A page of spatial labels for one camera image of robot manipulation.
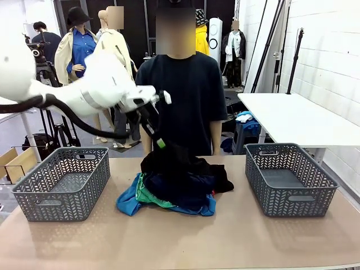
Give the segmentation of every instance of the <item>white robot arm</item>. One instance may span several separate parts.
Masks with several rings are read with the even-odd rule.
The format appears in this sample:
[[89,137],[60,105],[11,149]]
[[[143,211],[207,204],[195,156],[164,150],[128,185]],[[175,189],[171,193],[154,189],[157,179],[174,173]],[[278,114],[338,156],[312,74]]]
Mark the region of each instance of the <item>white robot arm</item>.
[[42,96],[45,107],[55,105],[48,101],[48,98],[52,97],[53,100],[67,105],[79,117],[96,114],[118,105],[123,113],[141,114],[144,108],[148,108],[150,112],[144,113],[148,119],[154,117],[149,114],[157,113],[154,104],[160,98],[168,104],[171,103],[170,95],[166,92],[160,97],[153,86],[136,86],[125,67],[109,52],[94,53],[86,58],[85,63],[87,69],[84,77],[61,88],[50,87],[34,79],[35,59],[23,40],[12,42],[11,46],[2,42],[0,96],[19,103]]

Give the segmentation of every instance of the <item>white table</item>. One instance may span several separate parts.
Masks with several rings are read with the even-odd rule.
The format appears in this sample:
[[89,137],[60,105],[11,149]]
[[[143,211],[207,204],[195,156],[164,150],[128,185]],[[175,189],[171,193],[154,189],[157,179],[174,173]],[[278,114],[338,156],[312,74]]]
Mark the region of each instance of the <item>white table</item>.
[[[6,98],[0,97],[0,105],[11,105],[11,104],[16,104],[16,103],[17,102],[15,102],[15,101],[7,100]],[[38,162],[41,162],[41,157],[40,157],[33,133],[31,132],[30,125],[29,125],[29,122],[28,122],[28,119],[27,119],[25,113],[26,112],[12,113],[12,114],[0,114],[0,123],[5,122],[9,118],[12,118],[12,117],[20,114],[22,122],[24,124],[24,128],[26,130],[26,135],[28,136],[28,139],[29,139],[30,146],[34,147],[36,159]]]
[[274,142],[316,149],[315,160],[319,163],[328,147],[360,146],[360,127],[298,94],[237,96],[262,126],[259,143],[268,133]]

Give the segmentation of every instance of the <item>green clothing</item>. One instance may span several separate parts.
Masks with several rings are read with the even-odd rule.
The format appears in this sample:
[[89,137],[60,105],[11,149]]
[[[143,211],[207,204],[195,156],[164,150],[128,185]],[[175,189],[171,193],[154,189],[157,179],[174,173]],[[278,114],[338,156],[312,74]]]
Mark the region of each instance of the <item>green clothing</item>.
[[136,194],[135,198],[137,201],[141,201],[143,203],[154,203],[162,208],[171,208],[174,207],[172,203],[168,201],[162,201],[159,200],[157,197],[155,197],[151,192],[144,186],[142,182],[142,178],[145,176],[145,174],[140,174],[139,181],[136,185]]

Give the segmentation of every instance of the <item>white brick wall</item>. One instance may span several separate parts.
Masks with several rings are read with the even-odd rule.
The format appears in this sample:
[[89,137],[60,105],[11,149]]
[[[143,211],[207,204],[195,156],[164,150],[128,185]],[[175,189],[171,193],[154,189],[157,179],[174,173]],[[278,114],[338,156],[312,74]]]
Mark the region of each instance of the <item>white brick wall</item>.
[[240,16],[244,17],[244,25],[243,27],[240,25],[240,28],[242,28],[246,37],[245,71],[247,71],[250,66],[250,60],[254,52],[255,41],[259,31],[264,5],[265,0],[240,1]]
[[[292,0],[281,77],[281,91],[285,92],[298,29],[304,28],[292,90],[358,126],[359,10],[359,0]],[[332,147],[324,161],[360,194],[359,149]]]

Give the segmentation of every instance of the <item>black bag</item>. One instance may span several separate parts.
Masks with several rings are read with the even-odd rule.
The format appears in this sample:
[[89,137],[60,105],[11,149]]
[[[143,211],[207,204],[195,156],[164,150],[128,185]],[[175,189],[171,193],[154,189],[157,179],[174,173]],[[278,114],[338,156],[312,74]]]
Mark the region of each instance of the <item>black bag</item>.
[[[41,160],[44,160],[47,156],[49,156],[57,148],[54,138],[51,137],[50,135],[48,136],[48,138],[45,133],[36,133],[36,134],[33,134],[33,136],[35,139],[35,143],[38,146],[38,151],[39,151]],[[29,139],[27,136],[25,136],[25,142],[22,145],[22,150],[25,151],[29,147],[30,147]]]

